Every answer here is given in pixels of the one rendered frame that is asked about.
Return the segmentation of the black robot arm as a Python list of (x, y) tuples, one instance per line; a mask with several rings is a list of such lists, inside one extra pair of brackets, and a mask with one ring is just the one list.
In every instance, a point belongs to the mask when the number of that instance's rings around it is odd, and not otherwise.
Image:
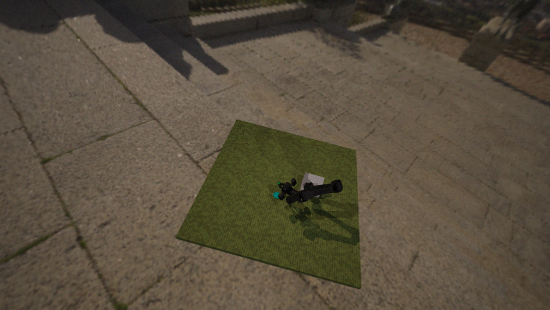
[[(304, 185), (304, 190), (294, 191), (293, 194), (286, 197), (286, 202), (292, 204), (295, 201), (306, 202), (311, 199), (313, 196), (327, 194), (327, 193), (339, 193), (343, 189), (341, 180), (334, 180), (330, 184), (322, 184), (314, 186), (312, 182), (306, 183)], [(283, 185), (283, 191), (290, 193), (291, 190), (294, 190), (289, 182), (286, 182)], [(301, 201), (302, 199), (302, 201)]]

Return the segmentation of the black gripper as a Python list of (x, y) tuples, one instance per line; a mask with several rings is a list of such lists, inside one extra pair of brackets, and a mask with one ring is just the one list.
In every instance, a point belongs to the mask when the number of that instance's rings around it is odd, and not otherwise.
[[(292, 183), (291, 183), (291, 186), (295, 186), (296, 183), (297, 183), (296, 180), (295, 180), (294, 178), (292, 178), (291, 182), (292, 182)], [(280, 184), (281, 184), (281, 185), (284, 185), (284, 183), (280, 183)], [(285, 198), (285, 194), (286, 194), (287, 192), (283, 191), (283, 187), (282, 187), (281, 185), (279, 185), (279, 186), (280, 186), (280, 188), (282, 189), (282, 193), (279, 193), (278, 197), (279, 197), (280, 200), (283, 200), (283, 199)], [(294, 189), (294, 190), (291, 190), (290, 193), (287, 193), (287, 194), (288, 194), (288, 195), (291, 195), (291, 194), (294, 193), (294, 191), (296, 191), (296, 190), (295, 190), (295, 189)]]

